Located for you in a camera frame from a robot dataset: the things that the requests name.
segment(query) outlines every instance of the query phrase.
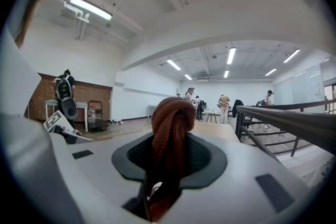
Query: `brick wall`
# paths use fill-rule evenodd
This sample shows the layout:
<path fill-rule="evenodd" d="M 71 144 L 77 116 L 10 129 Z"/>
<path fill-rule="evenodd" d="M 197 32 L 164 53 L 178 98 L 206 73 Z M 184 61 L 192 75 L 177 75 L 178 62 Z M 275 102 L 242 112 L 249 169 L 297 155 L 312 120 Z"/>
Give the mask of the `brick wall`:
<path fill-rule="evenodd" d="M 54 98 L 52 81 L 55 77 L 39 74 L 42 79 L 29 102 L 29 117 L 33 120 L 45 120 L 45 101 Z M 101 101 L 103 104 L 103 119 L 110 119 L 111 87 L 76 81 L 76 101 L 89 103 L 90 100 Z M 48 106 L 48 115 L 52 115 L 52 106 Z M 84 109 L 78 109 L 75 122 L 84 121 Z"/>

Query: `rust-colored rag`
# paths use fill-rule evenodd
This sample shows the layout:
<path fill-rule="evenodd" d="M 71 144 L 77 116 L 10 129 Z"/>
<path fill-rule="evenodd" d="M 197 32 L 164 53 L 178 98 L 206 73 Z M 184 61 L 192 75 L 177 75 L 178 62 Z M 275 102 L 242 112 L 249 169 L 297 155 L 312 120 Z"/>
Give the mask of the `rust-colored rag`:
<path fill-rule="evenodd" d="M 152 163 L 146 189 L 162 182 L 149 201 L 152 221 L 158 221 L 179 196 L 179 182 L 185 176 L 185 133 L 194 128 L 196 111 L 182 98 L 164 99 L 152 116 Z"/>

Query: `ceiling light fixture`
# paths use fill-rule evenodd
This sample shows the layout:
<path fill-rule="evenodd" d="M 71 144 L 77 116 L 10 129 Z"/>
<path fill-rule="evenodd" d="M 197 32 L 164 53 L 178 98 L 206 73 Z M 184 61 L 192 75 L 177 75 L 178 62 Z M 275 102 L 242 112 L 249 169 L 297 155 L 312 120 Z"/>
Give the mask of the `ceiling light fixture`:
<path fill-rule="evenodd" d="M 275 69 L 272 69 L 271 71 L 269 71 L 266 75 L 265 75 L 265 77 L 267 77 L 268 75 L 271 75 L 274 71 L 276 71 L 277 69 L 275 68 Z"/>
<path fill-rule="evenodd" d="M 294 76 L 294 77 L 297 77 L 297 76 L 299 76 L 299 75 L 302 75 L 304 72 L 302 72 L 302 73 L 300 73 L 300 74 L 297 74 L 296 76 Z"/>
<path fill-rule="evenodd" d="M 90 12 L 93 12 L 97 15 L 99 15 L 100 17 L 103 17 L 106 20 L 110 20 L 112 19 L 112 15 L 107 13 L 106 11 L 104 11 L 101 8 L 98 8 L 96 6 L 93 6 L 92 4 L 84 1 L 84 0 L 70 0 L 70 3 L 77 5 L 79 7 L 82 7 L 84 9 L 87 9 Z"/>
<path fill-rule="evenodd" d="M 175 64 L 172 60 L 167 60 L 168 63 L 170 63 L 173 67 L 175 67 L 177 70 L 181 70 L 177 64 Z"/>
<path fill-rule="evenodd" d="M 290 59 L 292 59 L 300 50 L 296 49 L 285 61 L 283 62 L 288 62 Z"/>
<path fill-rule="evenodd" d="M 233 58 L 235 56 L 235 53 L 236 53 L 236 48 L 231 48 L 230 49 L 230 53 L 229 53 L 229 57 L 227 58 L 227 64 L 228 65 L 232 64 Z"/>
<path fill-rule="evenodd" d="M 310 78 L 312 78 L 312 77 L 315 77 L 315 76 L 317 76 L 317 75 L 319 75 L 320 73 L 317 73 L 317 74 L 315 74 L 315 75 L 312 75 L 312 76 L 310 76 Z"/>

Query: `black railing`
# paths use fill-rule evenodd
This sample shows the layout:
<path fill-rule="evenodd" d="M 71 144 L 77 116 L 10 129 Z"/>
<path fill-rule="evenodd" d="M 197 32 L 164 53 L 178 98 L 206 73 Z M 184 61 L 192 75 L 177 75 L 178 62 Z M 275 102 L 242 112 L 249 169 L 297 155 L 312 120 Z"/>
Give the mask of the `black railing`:
<path fill-rule="evenodd" d="M 276 154 L 291 152 L 294 156 L 296 150 L 314 144 L 332 154 L 336 154 L 336 115 L 324 113 L 306 113 L 305 108 L 321 106 L 335 103 L 336 99 L 325 100 L 314 103 L 292 104 L 292 105 L 272 105 L 272 106 L 238 106 L 236 135 L 241 141 L 242 136 L 248 136 L 259 149 L 275 157 Z M 300 112 L 289 111 L 300 109 Z M 253 124 L 268 123 L 280 129 L 279 132 L 273 133 L 252 133 L 248 127 Z M 258 136 L 276 135 L 291 133 L 296 136 L 295 140 L 288 140 L 278 143 L 263 144 Z M 298 147 L 299 140 L 305 140 L 309 144 Z M 267 146 L 281 145 L 294 142 L 293 149 L 280 152 L 271 152 Z"/>

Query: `black jacket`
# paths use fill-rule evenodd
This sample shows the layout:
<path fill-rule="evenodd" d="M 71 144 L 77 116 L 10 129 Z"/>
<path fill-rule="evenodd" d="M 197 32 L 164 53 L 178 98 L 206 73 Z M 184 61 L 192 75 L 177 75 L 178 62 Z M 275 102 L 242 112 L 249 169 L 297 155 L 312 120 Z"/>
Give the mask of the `black jacket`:
<path fill-rule="evenodd" d="M 244 104 L 243 104 L 243 102 L 242 102 L 241 100 L 239 100 L 239 99 L 237 99 L 237 100 L 235 101 L 235 104 L 234 104 L 234 106 L 233 106 L 233 108 L 232 108 L 232 117 L 233 117 L 233 118 L 235 118 L 236 115 L 237 115 L 237 106 L 238 106 L 238 105 L 244 105 Z"/>

